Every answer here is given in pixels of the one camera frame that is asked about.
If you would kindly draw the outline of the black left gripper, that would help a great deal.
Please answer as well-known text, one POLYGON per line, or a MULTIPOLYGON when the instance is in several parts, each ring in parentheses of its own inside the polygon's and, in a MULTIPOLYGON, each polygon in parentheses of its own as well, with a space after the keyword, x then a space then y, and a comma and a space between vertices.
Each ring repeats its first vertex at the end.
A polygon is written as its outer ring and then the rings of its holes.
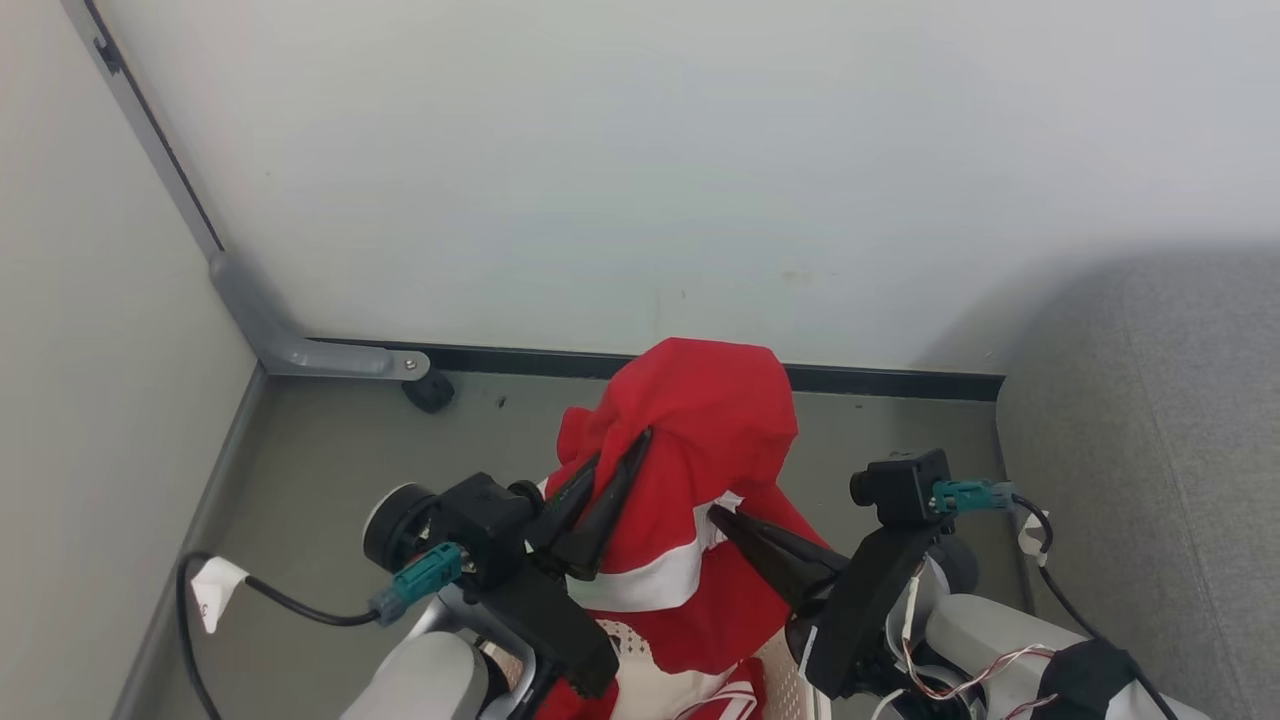
MULTIPOLYGON (((652 445, 644 429, 614 464, 594 496, 599 454, 582 462, 554 492, 527 528, 527 550, 550 552, 561 571, 591 582, 600 571, 625 506, 652 445)), ((549 671, 584 698, 600 700, 614 683, 620 661, 608 633, 570 598, 563 583, 524 566, 492 588, 477 592, 489 616, 485 637, 518 659, 525 670, 549 671)))

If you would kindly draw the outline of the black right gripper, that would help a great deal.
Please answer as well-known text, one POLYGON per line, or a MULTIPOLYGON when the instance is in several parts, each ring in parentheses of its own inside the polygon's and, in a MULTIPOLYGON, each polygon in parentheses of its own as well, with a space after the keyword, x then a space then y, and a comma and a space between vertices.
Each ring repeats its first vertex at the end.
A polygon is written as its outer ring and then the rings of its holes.
POLYGON ((719 505, 710 507, 708 518, 791 610, 831 588, 803 675, 832 700, 855 692, 859 665, 883 644, 884 620, 910 577, 928 548, 954 530, 951 521, 882 527, 847 559, 781 525, 719 505))

